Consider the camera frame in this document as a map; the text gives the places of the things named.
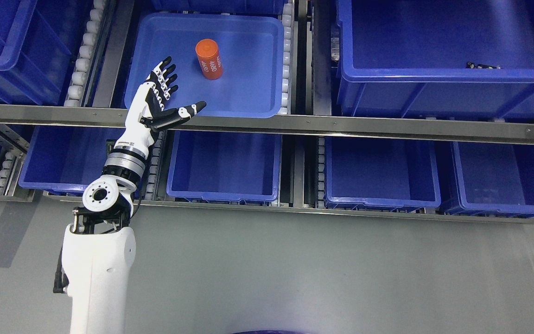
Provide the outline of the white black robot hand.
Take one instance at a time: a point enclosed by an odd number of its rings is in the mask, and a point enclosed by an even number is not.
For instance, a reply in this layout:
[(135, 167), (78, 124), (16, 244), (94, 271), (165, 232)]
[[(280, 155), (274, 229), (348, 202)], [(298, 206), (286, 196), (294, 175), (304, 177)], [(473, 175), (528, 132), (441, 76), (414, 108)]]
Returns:
[(199, 101), (186, 106), (168, 108), (167, 105), (178, 85), (176, 64), (166, 57), (148, 74), (137, 88), (128, 108), (125, 131), (117, 140), (115, 148), (132, 147), (144, 151), (153, 145), (153, 133), (172, 129), (191, 120), (207, 103)]

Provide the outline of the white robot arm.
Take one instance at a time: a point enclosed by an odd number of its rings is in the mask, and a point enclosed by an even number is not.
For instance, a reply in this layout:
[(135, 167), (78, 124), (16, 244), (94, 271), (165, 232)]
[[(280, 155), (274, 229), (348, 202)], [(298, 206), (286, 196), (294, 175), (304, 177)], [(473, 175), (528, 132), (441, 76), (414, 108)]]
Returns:
[(71, 334), (125, 332), (127, 288), (135, 262), (134, 193), (146, 170), (148, 149), (119, 140), (102, 174), (72, 211), (57, 260), (53, 292), (72, 302)]

